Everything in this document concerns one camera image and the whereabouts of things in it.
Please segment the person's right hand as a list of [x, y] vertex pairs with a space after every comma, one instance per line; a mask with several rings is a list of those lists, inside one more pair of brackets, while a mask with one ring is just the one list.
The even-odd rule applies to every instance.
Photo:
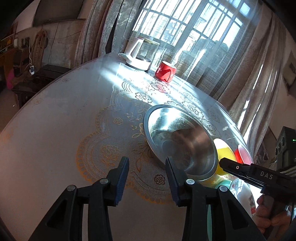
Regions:
[[281, 236], [287, 231], [290, 226], [290, 211], [283, 211], [278, 215], [269, 218], [271, 209], [266, 207], [264, 203], [265, 195], [260, 196], [257, 199], [258, 207], [255, 211], [254, 216], [252, 217], [254, 223], [261, 231], [262, 234], [265, 233], [266, 229], [270, 226], [278, 227], [278, 231], [275, 235], [275, 239], [280, 239]]

